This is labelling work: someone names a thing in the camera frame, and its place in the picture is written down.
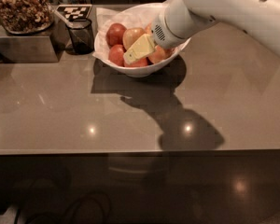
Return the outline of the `white rounded gripper body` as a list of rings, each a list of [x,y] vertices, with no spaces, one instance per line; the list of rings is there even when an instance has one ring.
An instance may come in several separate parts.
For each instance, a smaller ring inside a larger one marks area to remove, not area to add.
[[[191,12],[183,0],[170,0],[151,23],[151,32],[157,45],[172,49],[216,23],[215,19]]]

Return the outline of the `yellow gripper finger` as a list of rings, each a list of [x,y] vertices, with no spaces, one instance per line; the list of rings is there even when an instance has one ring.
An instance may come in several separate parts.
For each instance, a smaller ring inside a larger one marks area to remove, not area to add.
[[[124,53],[126,64],[132,64],[146,58],[155,51],[156,43],[152,35],[141,35]]]

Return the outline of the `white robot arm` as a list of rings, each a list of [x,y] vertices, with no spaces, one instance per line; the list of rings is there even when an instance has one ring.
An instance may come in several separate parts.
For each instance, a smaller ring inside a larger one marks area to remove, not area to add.
[[[218,22],[232,25],[280,57],[280,0],[171,0],[124,53],[128,64],[171,49]]]

